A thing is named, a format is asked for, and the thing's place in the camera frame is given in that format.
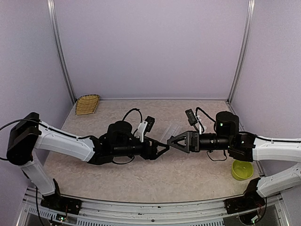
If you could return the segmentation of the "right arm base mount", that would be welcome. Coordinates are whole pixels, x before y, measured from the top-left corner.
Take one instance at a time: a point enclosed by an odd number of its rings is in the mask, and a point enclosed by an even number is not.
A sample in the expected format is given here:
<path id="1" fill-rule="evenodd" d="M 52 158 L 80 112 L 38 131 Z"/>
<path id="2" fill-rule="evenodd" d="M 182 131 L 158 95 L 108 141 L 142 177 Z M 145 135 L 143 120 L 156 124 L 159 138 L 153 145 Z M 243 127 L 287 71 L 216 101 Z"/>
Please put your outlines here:
<path id="1" fill-rule="evenodd" d="M 257 193 L 260 178 L 252 179 L 242 196 L 229 198 L 224 201 L 227 214 L 252 210 L 266 204 L 265 198 Z"/>

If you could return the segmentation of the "clear plastic pill organizer box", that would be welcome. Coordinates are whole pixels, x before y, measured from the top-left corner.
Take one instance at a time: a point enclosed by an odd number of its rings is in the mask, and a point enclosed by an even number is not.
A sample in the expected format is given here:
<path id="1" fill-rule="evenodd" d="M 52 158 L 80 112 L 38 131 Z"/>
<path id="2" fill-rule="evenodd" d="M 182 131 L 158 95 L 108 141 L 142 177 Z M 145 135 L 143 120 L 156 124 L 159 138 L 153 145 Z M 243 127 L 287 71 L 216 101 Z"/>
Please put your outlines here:
<path id="1" fill-rule="evenodd" d="M 181 133 L 182 127 L 178 124 L 172 123 L 170 124 L 161 137 L 161 143 L 166 143 L 167 140 L 173 136 L 177 136 Z"/>

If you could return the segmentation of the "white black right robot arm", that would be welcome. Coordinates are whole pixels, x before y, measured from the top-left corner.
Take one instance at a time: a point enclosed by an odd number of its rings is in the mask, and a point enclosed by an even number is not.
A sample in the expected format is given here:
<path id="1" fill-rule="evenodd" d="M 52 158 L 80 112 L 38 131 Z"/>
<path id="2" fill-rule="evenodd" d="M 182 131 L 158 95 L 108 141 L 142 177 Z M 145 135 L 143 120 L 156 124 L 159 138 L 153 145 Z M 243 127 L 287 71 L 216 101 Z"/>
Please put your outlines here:
<path id="1" fill-rule="evenodd" d="M 214 121 L 214 133 L 190 130 L 170 137 L 167 144 L 185 153 L 227 150 L 229 157 L 238 161 L 276 160 L 296 163 L 277 174 L 251 180 L 240 199 L 243 208 L 250 209 L 259 198 L 301 184 L 301 140 L 299 138 L 275 139 L 240 131 L 239 117 L 228 111 L 217 113 Z"/>

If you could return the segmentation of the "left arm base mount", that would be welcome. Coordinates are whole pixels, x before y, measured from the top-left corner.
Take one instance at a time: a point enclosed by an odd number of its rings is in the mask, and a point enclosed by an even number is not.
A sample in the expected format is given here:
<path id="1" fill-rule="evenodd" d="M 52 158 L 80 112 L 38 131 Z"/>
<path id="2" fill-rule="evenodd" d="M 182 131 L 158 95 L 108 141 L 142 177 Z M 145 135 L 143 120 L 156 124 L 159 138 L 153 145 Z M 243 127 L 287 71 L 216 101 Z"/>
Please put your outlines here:
<path id="1" fill-rule="evenodd" d="M 64 212 L 66 214 L 78 215 L 82 201 L 80 199 L 70 198 L 62 196 L 59 190 L 59 185 L 55 179 L 53 179 L 55 185 L 55 192 L 51 195 L 42 196 L 41 206 L 49 208 L 51 210 L 56 210 Z"/>

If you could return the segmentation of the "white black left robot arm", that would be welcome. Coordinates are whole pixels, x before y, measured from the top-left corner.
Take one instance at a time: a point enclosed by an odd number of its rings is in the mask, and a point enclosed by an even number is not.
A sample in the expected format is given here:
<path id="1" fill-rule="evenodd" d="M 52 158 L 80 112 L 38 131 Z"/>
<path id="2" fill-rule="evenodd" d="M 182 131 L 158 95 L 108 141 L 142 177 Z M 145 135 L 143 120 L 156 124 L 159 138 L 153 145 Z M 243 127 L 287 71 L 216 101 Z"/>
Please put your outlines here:
<path id="1" fill-rule="evenodd" d="M 47 197 L 48 203 L 59 210 L 66 205 L 66 199 L 60 195 L 57 182 L 43 170 L 35 149 L 64 154 L 92 165 L 111 163 L 115 157 L 133 159 L 137 155 L 145 160 L 155 160 L 167 152 L 169 146 L 145 136 L 154 122 L 154 118 L 147 117 L 139 124 L 136 134 L 132 133 L 129 122 L 117 121 L 110 124 L 107 132 L 100 137 L 79 137 L 49 126 L 40 120 L 38 113 L 32 112 L 14 121 L 7 160 L 19 166 L 43 197 Z"/>

